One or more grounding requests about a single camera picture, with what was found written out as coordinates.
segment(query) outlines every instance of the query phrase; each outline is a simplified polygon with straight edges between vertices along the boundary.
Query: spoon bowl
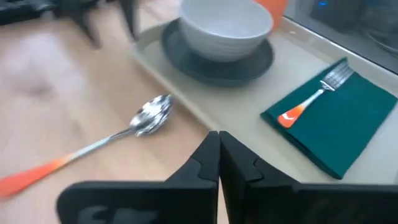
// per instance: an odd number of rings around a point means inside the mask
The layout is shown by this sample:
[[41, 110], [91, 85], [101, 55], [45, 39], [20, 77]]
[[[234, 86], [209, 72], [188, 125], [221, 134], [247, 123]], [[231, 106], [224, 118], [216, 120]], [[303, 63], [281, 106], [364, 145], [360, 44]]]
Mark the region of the spoon bowl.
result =
[[142, 136], [154, 133], [166, 122], [167, 118], [169, 118], [171, 110], [171, 95], [161, 95], [154, 98], [138, 110], [127, 129], [101, 139], [76, 152], [54, 159], [47, 164], [0, 179], [0, 198], [10, 197], [21, 192], [38, 180], [54, 173], [56, 170], [59, 170], [61, 167], [66, 166], [72, 161], [75, 161], [82, 156], [87, 155], [89, 152], [93, 152], [116, 139], [125, 137], [129, 134]]

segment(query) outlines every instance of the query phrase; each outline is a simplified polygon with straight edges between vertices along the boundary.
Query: spoon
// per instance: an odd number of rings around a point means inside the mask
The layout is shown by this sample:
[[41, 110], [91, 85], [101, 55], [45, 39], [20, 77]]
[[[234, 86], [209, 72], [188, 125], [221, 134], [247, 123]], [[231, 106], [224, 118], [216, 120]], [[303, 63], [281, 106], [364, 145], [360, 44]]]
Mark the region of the spoon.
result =
[[135, 134], [136, 136], [152, 134], [166, 122], [171, 109], [171, 95], [161, 95], [154, 98], [138, 110], [127, 129], [99, 140], [76, 152], [54, 159], [47, 164], [0, 179], [0, 198], [10, 197], [21, 192], [38, 180], [56, 170], [59, 170], [61, 167], [64, 167], [72, 161], [75, 161], [82, 156], [87, 155], [89, 152], [93, 152], [116, 139], [125, 137], [129, 134]]

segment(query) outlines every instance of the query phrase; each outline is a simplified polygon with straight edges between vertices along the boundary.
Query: green napkin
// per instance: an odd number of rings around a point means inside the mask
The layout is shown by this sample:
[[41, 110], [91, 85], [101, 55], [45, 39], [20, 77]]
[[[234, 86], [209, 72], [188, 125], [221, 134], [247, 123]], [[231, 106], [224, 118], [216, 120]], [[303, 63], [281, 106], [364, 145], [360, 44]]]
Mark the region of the green napkin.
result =
[[397, 98], [354, 73], [335, 92], [326, 92], [316, 99], [290, 129], [280, 126], [277, 117], [315, 93], [321, 87], [319, 81], [346, 60], [336, 62], [261, 114], [321, 170], [336, 179], [343, 178]]

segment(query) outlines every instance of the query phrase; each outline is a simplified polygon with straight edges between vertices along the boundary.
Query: fork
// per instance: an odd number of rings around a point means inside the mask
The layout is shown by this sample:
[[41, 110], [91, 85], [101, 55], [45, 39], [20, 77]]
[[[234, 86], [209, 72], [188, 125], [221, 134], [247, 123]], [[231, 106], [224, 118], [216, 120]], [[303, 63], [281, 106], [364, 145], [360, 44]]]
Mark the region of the fork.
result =
[[347, 62], [342, 62], [332, 71], [330, 71], [320, 81], [322, 88], [315, 92], [308, 99], [303, 101], [301, 104], [295, 106], [293, 109], [286, 111], [282, 115], [278, 116], [278, 122], [285, 128], [290, 128], [304, 112], [304, 110], [316, 100], [322, 93], [327, 91], [335, 91], [339, 88], [352, 74], [354, 71], [349, 67]]

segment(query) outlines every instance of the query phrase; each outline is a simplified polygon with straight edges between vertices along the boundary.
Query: white tray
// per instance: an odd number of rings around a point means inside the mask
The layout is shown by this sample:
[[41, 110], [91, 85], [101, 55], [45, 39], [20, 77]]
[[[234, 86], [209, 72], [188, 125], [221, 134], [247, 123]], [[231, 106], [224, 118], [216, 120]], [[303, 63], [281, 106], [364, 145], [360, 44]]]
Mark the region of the white tray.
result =
[[239, 88], [207, 86], [180, 73], [165, 58], [159, 42], [165, 25], [144, 31], [132, 55], [209, 129], [229, 131], [265, 161], [301, 182], [394, 183], [398, 170], [396, 108], [340, 181], [322, 172], [259, 116], [342, 57], [348, 57], [363, 77], [397, 96], [398, 77], [393, 73], [284, 19], [269, 37], [275, 61], [266, 74]]

